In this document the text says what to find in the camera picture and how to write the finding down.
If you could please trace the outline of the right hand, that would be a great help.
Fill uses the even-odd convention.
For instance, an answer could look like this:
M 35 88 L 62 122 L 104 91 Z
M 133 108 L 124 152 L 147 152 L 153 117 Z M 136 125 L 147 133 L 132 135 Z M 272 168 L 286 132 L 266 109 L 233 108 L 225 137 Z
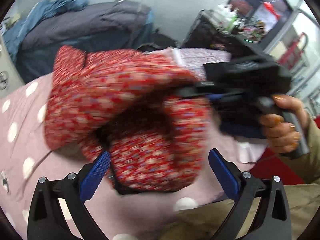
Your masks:
M 297 116 L 303 131 L 300 133 L 296 131 L 296 126 L 285 122 L 282 116 L 267 114 L 259 118 L 263 135 L 274 153 L 290 153 L 298 147 L 301 137 L 308 135 L 310 116 L 304 109 L 304 104 L 297 98 L 288 95 L 274 95 L 272 98 L 278 107 L 289 110 Z

